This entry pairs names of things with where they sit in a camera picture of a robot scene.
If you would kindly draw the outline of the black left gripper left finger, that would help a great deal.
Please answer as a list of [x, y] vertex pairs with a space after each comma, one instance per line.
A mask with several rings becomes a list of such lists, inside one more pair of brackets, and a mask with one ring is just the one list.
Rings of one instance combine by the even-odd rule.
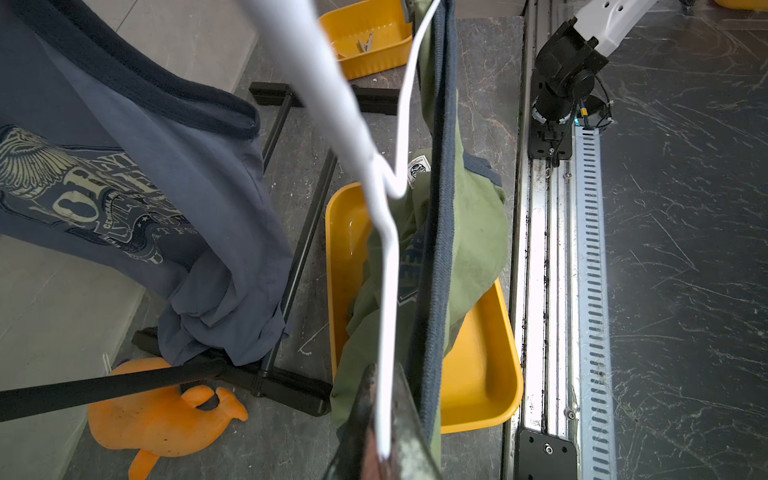
[[376, 366], [371, 364], [364, 371], [325, 480], [381, 478], [374, 427], [376, 392]]

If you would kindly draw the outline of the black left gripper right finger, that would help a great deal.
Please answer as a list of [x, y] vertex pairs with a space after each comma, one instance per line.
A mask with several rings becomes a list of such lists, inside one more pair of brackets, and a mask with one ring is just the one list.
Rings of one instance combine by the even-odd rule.
[[418, 412], [403, 371], [396, 371], [394, 375], [391, 440], [390, 479], [442, 478], [423, 435]]

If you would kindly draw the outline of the green printed tank top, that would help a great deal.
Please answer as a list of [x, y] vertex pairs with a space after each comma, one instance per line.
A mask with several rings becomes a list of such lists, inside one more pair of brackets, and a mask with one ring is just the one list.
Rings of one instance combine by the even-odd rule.
[[[487, 178], [498, 187], [502, 186], [501, 176], [493, 170], [487, 160], [465, 152], [463, 163], [466, 170]], [[408, 163], [409, 186], [414, 185], [419, 174], [430, 171], [431, 165], [426, 155], [422, 154], [410, 160]], [[417, 228], [401, 254], [398, 280], [399, 306], [415, 302], [417, 299], [424, 257], [425, 231], [425, 225]]]

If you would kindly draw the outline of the plain green tank top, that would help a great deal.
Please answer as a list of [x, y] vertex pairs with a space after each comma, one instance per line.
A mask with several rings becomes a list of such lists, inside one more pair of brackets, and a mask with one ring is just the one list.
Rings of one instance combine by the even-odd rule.
[[[415, 3], [416, 29], [430, 2]], [[437, 2], [416, 67], [422, 115], [432, 137], [427, 151], [431, 171], [419, 174], [389, 208], [398, 230], [399, 265], [416, 229], [426, 226], [417, 299], [398, 305], [394, 370], [404, 372], [423, 435], [439, 465], [443, 361], [465, 316], [503, 270], [509, 242], [503, 187], [464, 168], [455, 5]]]

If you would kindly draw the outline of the white wire hanger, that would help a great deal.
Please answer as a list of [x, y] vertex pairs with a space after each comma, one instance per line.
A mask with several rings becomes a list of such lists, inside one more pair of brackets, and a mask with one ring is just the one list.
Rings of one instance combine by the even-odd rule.
[[278, 54], [277, 63], [321, 133], [346, 169], [361, 183], [369, 217], [383, 246], [382, 294], [378, 339], [375, 436], [380, 459], [393, 447], [392, 396], [395, 366], [398, 231], [388, 202], [408, 187], [407, 154], [410, 99], [417, 58], [427, 28], [439, 6], [432, 1], [413, 37], [397, 106], [395, 157], [388, 162], [377, 149], [351, 86], [309, 1], [244, 1], [244, 12], [264, 42]]

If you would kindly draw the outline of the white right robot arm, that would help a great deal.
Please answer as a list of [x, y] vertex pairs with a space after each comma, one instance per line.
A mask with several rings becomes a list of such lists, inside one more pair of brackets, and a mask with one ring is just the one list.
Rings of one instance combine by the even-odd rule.
[[652, 0], [590, 1], [538, 50], [530, 94], [530, 159], [556, 168], [571, 158], [578, 108], [608, 57], [653, 5]]

